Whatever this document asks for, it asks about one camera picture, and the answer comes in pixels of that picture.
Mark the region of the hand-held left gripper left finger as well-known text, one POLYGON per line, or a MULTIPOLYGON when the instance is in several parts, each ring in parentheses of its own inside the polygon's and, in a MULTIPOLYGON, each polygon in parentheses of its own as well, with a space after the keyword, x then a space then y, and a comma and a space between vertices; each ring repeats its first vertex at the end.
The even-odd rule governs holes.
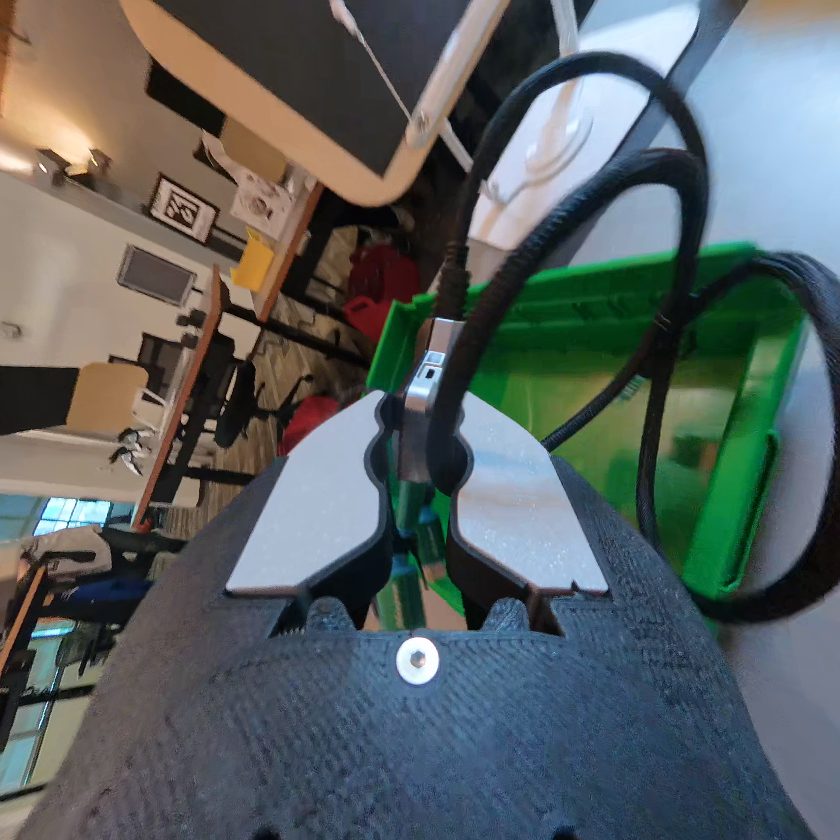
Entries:
POLYGON ((392 572, 394 396, 372 391, 291 450, 227 579, 235 597, 374 597, 392 572))

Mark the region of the green plastic bin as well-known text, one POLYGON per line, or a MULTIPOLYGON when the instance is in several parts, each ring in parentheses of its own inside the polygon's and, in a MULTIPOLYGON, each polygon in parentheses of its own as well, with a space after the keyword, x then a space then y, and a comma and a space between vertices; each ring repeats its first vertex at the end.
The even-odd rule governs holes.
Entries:
MULTIPOLYGON (((634 353, 670 288, 672 260, 666 252, 533 276, 469 391, 543 438, 634 353)), ((684 332, 666 401, 655 506, 665 556, 703 595, 729 595, 741 584, 804 326, 792 295, 759 279, 731 291, 684 332)))

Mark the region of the framed black white poster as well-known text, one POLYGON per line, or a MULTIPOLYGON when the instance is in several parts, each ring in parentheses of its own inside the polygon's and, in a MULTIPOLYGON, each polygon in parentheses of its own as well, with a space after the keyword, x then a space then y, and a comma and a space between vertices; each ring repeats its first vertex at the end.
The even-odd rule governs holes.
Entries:
POLYGON ((220 209, 160 172, 144 214, 192 242, 207 247, 220 209))

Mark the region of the red plastic bin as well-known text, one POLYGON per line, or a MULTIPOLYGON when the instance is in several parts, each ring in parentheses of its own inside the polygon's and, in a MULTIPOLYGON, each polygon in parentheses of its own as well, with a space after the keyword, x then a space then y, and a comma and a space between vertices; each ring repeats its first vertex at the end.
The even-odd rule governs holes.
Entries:
POLYGON ((357 248, 350 262, 343 315, 377 343, 393 302, 408 303, 420 293, 418 267, 410 256, 386 244, 357 248))
POLYGON ((339 401, 330 395, 308 395, 279 409, 275 414, 277 456, 288 456, 294 447, 339 409, 339 401))

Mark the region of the grey framed wall panel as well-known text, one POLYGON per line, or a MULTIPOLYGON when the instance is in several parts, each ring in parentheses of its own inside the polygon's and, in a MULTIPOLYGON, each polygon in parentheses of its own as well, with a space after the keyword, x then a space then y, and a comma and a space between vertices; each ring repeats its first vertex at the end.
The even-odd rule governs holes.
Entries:
POLYGON ((173 307, 182 308, 194 290, 196 273, 135 245, 127 245, 118 285, 173 307))

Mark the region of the black braided cable silver plug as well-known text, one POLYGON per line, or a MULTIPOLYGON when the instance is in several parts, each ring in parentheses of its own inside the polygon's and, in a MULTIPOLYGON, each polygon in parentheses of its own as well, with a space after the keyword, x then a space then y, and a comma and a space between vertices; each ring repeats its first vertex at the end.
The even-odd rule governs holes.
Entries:
POLYGON ((713 303, 747 280, 767 277, 785 285, 812 322, 822 346, 831 392, 833 460, 822 509, 801 556, 774 583, 728 600, 714 600, 692 589, 688 589, 688 593, 704 617, 721 624, 755 625, 793 617, 821 602, 838 586, 838 279, 810 256, 763 252, 736 265, 699 292, 693 291, 709 206, 707 154, 697 123, 684 99, 656 70, 635 58, 614 52, 578 53, 540 68, 502 102, 480 139, 473 164, 460 189, 434 316, 457 320, 465 313, 467 238, 480 186, 498 163, 530 106, 539 95, 556 85, 595 75, 632 81, 645 89, 671 118, 685 148, 641 150, 607 162, 582 186, 573 189, 506 258, 470 311, 450 360, 444 364, 442 379, 427 415, 427 430, 420 433, 423 461, 434 483, 444 489, 455 467, 455 424, 463 398, 491 338, 528 278, 551 250, 624 192, 637 186, 666 186, 677 194, 680 206, 672 288, 659 304, 636 351, 614 379, 570 420, 545 437, 542 446, 549 452, 554 451, 614 402, 635 376, 649 373, 651 391, 640 441, 636 512, 644 538, 659 549, 655 472, 665 400, 682 334, 713 303))

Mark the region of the black office chair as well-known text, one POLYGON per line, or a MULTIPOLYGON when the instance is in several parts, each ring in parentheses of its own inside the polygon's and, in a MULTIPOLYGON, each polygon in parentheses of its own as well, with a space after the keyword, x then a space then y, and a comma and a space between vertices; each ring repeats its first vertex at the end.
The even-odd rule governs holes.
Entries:
POLYGON ((248 429, 253 420, 265 422, 272 417, 276 421, 277 439, 281 441, 300 401, 296 400, 298 389, 312 383, 313 374, 305 374, 295 381, 290 392, 277 409, 259 405, 259 396, 264 385, 256 386, 256 366, 251 360, 238 364, 234 388, 217 419, 214 433, 215 445, 221 449, 231 448, 239 438, 248 438, 248 429))

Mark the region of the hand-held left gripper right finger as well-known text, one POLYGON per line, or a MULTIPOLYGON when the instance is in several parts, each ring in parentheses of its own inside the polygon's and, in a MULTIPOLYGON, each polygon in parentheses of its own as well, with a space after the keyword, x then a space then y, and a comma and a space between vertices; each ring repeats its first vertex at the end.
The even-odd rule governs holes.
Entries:
POLYGON ((608 593, 546 449, 471 393, 463 410, 458 434, 471 460, 451 497, 452 581, 470 599, 608 593))

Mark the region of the wooden top office desk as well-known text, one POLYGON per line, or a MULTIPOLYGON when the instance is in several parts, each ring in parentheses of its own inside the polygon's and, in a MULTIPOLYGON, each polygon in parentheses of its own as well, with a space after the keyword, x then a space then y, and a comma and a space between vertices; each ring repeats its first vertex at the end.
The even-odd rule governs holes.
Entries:
POLYGON ((197 315, 191 311, 184 315, 187 327, 193 328, 193 331, 186 333, 187 342, 182 346, 170 390, 162 403, 162 419, 159 427, 154 430, 152 447, 154 461, 145 476, 143 493, 134 509, 130 524, 132 530, 140 528, 145 512, 153 502, 154 493, 160 483, 166 481, 165 471, 172 467, 170 464, 172 447, 186 413, 186 404, 192 395, 193 387, 205 364, 221 321, 226 301, 225 293, 220 269, 218 266, 213 266, 210 280, 206 283, 200 300, 194 307, 197 315))

